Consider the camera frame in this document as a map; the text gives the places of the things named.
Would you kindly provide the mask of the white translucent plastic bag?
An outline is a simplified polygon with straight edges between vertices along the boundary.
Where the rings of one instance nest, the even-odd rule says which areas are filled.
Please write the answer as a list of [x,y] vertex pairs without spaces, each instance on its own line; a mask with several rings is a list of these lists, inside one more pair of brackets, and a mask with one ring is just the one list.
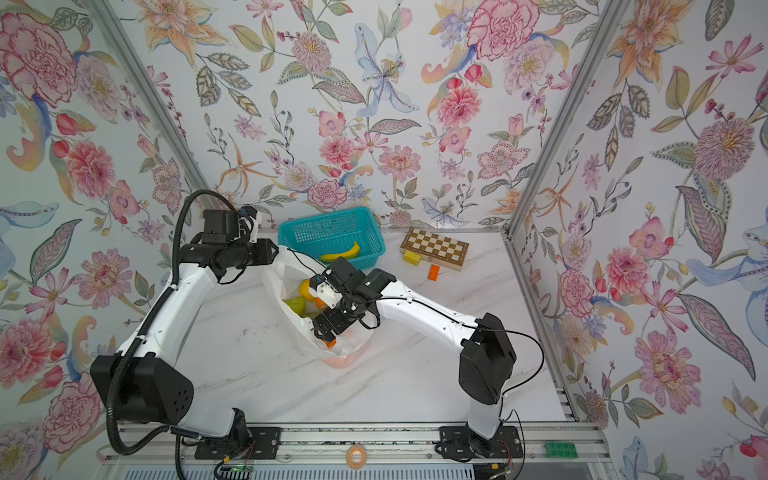
[[264,271],[262,280],[279,324],[288,330],[299,350],[312,360],[343,369],[366,352],[372,331],[355,323],[335,339],[337,343],[332,349],[328,349],[324,341],[318,339],[313,332],[312,320],[323,310],[316,300],[306,301],[307,308],[303,317],[293,313],[284,303],[285,299],[299,297],[300,283],[310,279],[314,271],[321,270],[323,267],[307,255],[280,246],[278,256]]

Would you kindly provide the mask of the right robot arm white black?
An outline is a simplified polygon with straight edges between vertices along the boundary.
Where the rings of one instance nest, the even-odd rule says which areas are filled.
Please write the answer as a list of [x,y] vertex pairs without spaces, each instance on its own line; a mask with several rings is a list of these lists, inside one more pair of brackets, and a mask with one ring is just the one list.
[[486,313],[478,318],[451,310],[396,281],[376,293],[366,287],[333,295],[313,320],[313,333],[331,342],[355,323],[375,320],[405,324],[440,343],[456,358],[458,384],[470,399],[466,426],[457,440],[443,441],[446,458],[490,458],[501,446],[502,390],[511,377],[517,355],[501,320]]

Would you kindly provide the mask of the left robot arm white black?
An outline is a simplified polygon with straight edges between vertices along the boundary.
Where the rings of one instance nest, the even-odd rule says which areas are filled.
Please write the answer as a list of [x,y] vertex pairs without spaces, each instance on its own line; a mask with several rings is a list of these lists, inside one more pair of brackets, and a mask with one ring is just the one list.
[[117,454],[133,455],[163,433],[209,442],[225,454],[252,444],[244,413],[197,402],[193,382],[176,364],[204,300],[226,273],[270,265],[278,253],[270,239],[187,244],[174,252],[171,278],[138,329],[90,367]]

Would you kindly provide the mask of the yellow lemon toy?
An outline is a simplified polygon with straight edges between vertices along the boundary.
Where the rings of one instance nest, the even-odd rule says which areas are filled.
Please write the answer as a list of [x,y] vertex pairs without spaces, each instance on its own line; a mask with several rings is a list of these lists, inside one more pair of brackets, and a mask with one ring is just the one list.
[[316,297],[312,293],[312,290],[310,288],[310,280],[305,279],[300,283],[299,286],[299,294],[300,296],[307,302],[314,302]]

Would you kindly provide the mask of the yellow banana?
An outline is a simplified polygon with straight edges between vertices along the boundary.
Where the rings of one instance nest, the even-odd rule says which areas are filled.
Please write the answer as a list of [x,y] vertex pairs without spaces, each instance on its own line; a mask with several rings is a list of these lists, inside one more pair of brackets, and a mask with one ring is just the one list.
[[357,258],[360,252],[361,252],[360,245],[357,242],[354,242],[353,245],[346,251],[339,252],[339,253],[324,254],[320,257],[320,260],[327,264],[330,264],[340,258],[351,260],[351,259]]

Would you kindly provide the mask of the green pepper toy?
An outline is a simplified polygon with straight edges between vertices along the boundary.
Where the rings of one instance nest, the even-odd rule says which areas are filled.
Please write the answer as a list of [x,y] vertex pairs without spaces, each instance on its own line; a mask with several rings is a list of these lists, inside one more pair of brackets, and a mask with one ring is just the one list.
[[299,317],[303,317],[305,315],[307,304],[303,297],[299,296],[285,299],[284,303],[291,309],[293,313]]

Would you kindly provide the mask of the teal plastic basket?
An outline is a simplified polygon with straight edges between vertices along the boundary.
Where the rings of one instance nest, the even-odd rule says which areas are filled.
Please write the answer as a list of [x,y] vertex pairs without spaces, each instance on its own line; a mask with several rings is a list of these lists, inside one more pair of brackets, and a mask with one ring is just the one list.
[[317,260],[325,254],[360,247],[349,262],[359,270],[373,268],[386,252],[386,245],[373,213],[356,207],[283,223],[278,228],[278,244],[305,253]]

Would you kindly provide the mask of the yellow block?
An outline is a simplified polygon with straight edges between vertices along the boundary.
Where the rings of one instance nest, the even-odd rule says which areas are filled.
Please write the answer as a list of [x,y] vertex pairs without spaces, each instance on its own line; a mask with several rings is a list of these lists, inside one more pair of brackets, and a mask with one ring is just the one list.
[[422,261],[422,256],[413,251],[406,250],[402,256],[403,260],[411,265],[418,266]]

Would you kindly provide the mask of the orange block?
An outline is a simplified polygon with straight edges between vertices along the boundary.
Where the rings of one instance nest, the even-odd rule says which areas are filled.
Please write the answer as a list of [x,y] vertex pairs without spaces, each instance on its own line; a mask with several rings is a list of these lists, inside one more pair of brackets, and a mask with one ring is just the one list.
[[432,265],[428,272],[428,279],[431,281],[437,281],[440,275],[440,266]]

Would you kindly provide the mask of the wooden chessboard box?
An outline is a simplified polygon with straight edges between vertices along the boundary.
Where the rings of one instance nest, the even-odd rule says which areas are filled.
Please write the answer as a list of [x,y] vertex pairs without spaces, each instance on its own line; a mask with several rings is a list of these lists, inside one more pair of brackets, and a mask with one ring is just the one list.
[[463,269],[468,250],[467,242],[416,228],[408,230],[400,245],[402,253],[412,252],[430,263],[456,271]]

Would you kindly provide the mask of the green lego plate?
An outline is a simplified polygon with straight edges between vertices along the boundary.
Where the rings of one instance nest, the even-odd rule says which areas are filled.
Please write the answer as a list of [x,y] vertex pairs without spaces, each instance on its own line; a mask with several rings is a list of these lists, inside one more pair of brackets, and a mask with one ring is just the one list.
[[549,458],[577,459],[579,457],[576,445],[572,442],[546,442],[545,451]]

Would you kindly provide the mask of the left aluminium corner post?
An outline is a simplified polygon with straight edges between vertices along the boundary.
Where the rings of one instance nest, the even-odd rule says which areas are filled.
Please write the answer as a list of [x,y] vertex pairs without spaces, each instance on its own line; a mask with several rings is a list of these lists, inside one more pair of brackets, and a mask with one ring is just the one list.
[[105,204],[108,217],[126,225],[147,243],[175,230],[175,222],[190,223],[183,200],[193,191],[209,187],[194,154],[171,91],[167,68],[143,62],[128,38],[122,19],[107,1],[81,1],[74,25],[83,38],[98,26],[113,50],[93,50],[88,43],[75,53],[79,96],[105,121],[122,128],[140,152],[134,162],[149,183],[151,194],[138,198],[126,182],[113,175],[111,157],[102,155],[78,187],[88,197]]

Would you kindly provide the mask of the aluminium corner post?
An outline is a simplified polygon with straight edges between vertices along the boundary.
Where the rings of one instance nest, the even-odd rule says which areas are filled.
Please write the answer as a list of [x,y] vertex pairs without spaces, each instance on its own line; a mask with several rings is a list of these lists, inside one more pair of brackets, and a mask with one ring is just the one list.
[[175,230],[175,222],[190,223],[183,200],[193,191],[209,187],[194,154],[171,91],[167,68],[143,62],[128,38],[122,19],[107,1],[81,1],[74,25],[83,38],[98,26],[113,50],[93,50],[88,43],[75,53],[79,96],[105,121],[122,128],[140,152],[134,162],[149,183],[151,194],[138,198],[126,182],[113,175],[111,157],[102,155],[78,187],[88,197],[105,204],[108,217],[126,225],[147,243]]
[[554,117],[551,133],[544,142],[539,159],[535,162],[517,209],[506,228],[506,235],[509,239],[523,229],[524,219],[535,200],[539,186],[554,161],[560,144],[571,129],[571,124],[586,97],[589,85],[594,80],[609,43],[619,30],[626,9],[627,5],[623,1],[611,0],[606,2],[605,9],[596,23],[595,33],[582,58],[579,72],[573,79],[563,104]]

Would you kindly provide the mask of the aluminium rail base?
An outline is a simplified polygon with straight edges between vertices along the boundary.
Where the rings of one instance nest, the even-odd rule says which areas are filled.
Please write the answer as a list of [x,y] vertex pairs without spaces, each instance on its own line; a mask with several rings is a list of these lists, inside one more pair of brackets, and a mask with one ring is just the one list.
[[[511,423],[510,452],[452,460],[441,455],[436,423],[288,423],[267,448],[224,461],[197,457],[170,436],[133,456],[106,448],[99,479],[615,479],[604,435],[593,424]],[[545,443],[572,442],[577,459],[549,458]]]

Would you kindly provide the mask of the right aluminium corner post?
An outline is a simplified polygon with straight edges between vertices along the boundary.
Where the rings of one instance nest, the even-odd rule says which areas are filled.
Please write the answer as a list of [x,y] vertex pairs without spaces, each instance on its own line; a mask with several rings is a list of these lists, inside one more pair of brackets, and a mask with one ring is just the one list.
[[571,124],[586,97],[589,85],[594,80],[609,43],[619,30],[626,9],[627,5],[623,1],[611,0],[606,2],[605,9],[596,23],[595,33],[582,58],[579,72],[573,79],[563,104],[554,117],[551,133],[544,142],[539,159],[535,162],[517,209],[506,228],[506,235],[509,239],[523,229],[524,219],[535,200],[539,186],[554,161],[560,144],[571,129]]

